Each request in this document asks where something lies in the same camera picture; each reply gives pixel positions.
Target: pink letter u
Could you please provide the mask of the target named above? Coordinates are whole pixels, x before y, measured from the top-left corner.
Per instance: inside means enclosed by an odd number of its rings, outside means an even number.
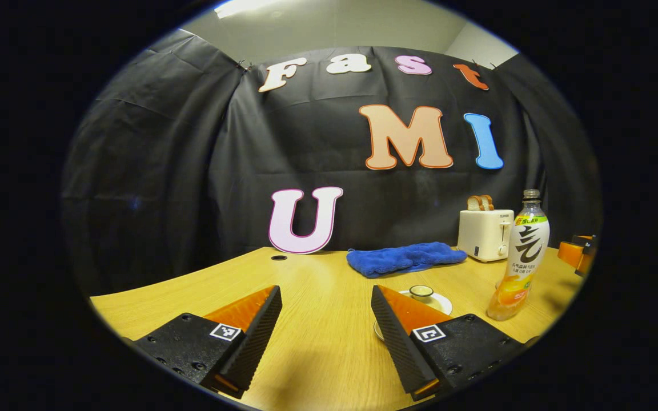
[[[280,190],[271,196],[274,212],[268,238],[271,244],[282,252],[291,254],[311,254],[321,250],[331,239],[334,229],[334,209],[336,199],[344,192],[339,187],[319,187],[311,196],[319,201],[316,205],[316,223],[314,231],[308,236],[296,236],[293,233],[293,215],[296,203],[303,198],[301,190]]]

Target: bottle cap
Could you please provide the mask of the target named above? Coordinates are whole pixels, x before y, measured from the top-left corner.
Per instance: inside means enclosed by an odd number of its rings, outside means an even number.
[[[540,190],[524,190],[523,200],[540,200]]]

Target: white toaster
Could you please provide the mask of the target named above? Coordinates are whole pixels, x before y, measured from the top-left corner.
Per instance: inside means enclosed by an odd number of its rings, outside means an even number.
[[[507,258],[514,211],[462,210],[459,217],[459,250],[484,263]]]

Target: wall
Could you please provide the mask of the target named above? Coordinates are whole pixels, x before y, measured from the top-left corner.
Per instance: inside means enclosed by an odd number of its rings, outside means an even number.
[[[223,19],[206,11],[182,28],[248,66],[360,45],[443,54],[466,23],[454,11],[421,0],[281,0]]]
[[[480,66],[493,69],[493,65],[498,66],[517,53],[511,45],[469,21],[445,54],[469,62],[473,60]]]

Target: letter m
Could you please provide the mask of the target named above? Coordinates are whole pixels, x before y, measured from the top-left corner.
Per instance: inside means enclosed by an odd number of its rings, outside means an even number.
[[[441,110],[435,107],[416,107],[410,125],[383,104],[360,107],[370,124],[372,155],[365,164],[373,170],[386,170],[397,165],[390,155],[390,145],[398,152],[405,166],[412,166],[418,147],[423,145],[423,154],[418,161],[429,168],[447,168],[454,165],[454,159],[446,151],[446,141],[441,130]]]

